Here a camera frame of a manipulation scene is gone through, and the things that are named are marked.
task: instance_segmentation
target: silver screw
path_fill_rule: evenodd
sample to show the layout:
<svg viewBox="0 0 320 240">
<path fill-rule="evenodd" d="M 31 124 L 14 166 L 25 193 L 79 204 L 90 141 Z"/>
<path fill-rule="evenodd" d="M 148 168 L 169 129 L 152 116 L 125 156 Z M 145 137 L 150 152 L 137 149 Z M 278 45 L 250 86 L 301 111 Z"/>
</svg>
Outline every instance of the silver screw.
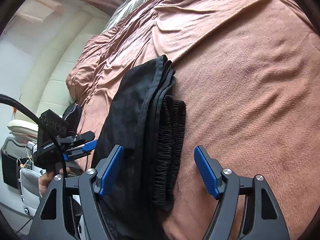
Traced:
<svg viewBox="0 0 320 240">
<path fill-rule="evenodd" d="M 257 175 L 257 176 L 256 176 L 256 179 L 257 179 L 257 180 L 260 180 L 260 181 L 263 181 L 263 176 L 262 176 L 262 175 Z"/>
<path fill-rule="evenodd" d="M 55 181 L 59 181 L 60 179 L 62 179 L 62 176 L 60 174 L 54 176 Z"/>
<path fill-rule="evenodd" d="M 94 168 L 87 169 L 87 171 L 86 171 L 86 173 L 88 175 L 94 174 L 95 172 L 96 172 L 96 170 Z"/>
<path fill-rule="evenodd" d="M 232 170 L 225 168 L 225 169 L 223 169 L 223 173 L 226 175 L 230 175 L 232 173 Z"/>
</svg>

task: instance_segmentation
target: wrinkled fabric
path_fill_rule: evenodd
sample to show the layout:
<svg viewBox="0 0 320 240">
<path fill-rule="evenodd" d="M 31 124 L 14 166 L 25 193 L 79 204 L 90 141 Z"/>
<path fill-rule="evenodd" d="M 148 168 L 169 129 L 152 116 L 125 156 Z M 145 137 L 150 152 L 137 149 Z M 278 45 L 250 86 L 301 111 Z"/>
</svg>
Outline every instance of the wrinkled fabric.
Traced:
<svg viewBox="0 0 320 240">
<path fill-rule="evenodd" d="M 169 96 L 174 73 L 165 55 L 128 71 L 99 136 L 92 167 L 107 158 L 114 145 L 124 148 L 115 185 L 100 200 L 117 239 L 166 239 L 152 203 L 168 211 L 174 202 L 186 116 L 184 102 Z M 150 138 L 146 127 L 158 132 Z"/>
<path fill-rule="evenodd" d="M 162 54 L 188 108 L 166 234 L 202 239 L 210 223 L 216 202 L 193 160 L 201 144 L 238 175 L 264 175 L 297 239 L 320 204 L 320 39 L 306 16 L 293 0 L 147 0 L 91 39 L 70 72 L 78 133 L 98 138 L 123 75 Z"/>
</svg>

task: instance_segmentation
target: black bag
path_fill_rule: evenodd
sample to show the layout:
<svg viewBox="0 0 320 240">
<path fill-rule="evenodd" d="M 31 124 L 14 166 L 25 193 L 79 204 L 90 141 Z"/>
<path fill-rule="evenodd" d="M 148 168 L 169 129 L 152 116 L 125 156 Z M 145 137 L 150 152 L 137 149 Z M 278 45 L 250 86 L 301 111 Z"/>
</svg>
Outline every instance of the black bag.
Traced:
<svg viewBox="0 0 320 240">
<path fill-rule="evenodd" d="M 62 115 L 62 119 L 68 122 L 67 136 L 75 136 L 82 114 L 82 107 L 73 103 L 67 107 Z"/>
<path fill-rule="evenodd" d="M 19 159 L 19 161 L 17 160 L 17 158 L 5 153 L 1 149 L 3 181 L 5 184 L 8 184 L 9 186 L 19 189 L 19 165 L 20 163 L 25 164 L 27 162 L 27 158 L 21 158 Z"/>
</svg>

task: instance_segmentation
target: pink blanket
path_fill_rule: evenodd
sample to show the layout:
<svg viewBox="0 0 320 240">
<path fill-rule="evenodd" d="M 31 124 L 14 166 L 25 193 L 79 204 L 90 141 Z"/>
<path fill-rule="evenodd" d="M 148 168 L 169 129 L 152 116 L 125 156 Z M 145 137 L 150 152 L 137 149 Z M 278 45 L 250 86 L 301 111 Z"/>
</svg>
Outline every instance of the pink blanket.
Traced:
<svg viewBox="0 0 320 240">
<path fill-rule="evenodd" d="M 320 203 L 319 52 L 293 0 L 147 0 L 87 43 L 67 85 L 84 107 L 78 132 L 98 137 L 126 71 L 166 54 L 187 105 L 175 205 L 161 214 L 167 235 L 202 239 L 213 215 L 193 160 L 202 144 L 238 175 L 266 177 L 295 240 Z"/>
</svg>

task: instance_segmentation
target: human hand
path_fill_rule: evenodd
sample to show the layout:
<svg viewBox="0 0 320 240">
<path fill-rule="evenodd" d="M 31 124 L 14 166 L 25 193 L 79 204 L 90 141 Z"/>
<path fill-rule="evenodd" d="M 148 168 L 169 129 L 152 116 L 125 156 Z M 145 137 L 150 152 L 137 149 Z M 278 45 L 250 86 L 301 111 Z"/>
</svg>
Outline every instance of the human hand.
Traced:
<svg viewBox="0 0 320 240">
<path fill-rule="evenodd" d="M 67 167 L 67 173 L 70 173 L 71 170 L 69 167 Z M 47 191 L 47 188 L 51 182 L 51 180 L 53 179 L 53 177 L 55 176 L 54 171 L 51 172 L 46 172 L 45 174 L 43 174 L 41 177 L 39 177 L 38 179 L 38 185 L 39 185 L 39 191 L 40 191 L 40 196 L 42 197 L 45 192 Z"/>
</svg>

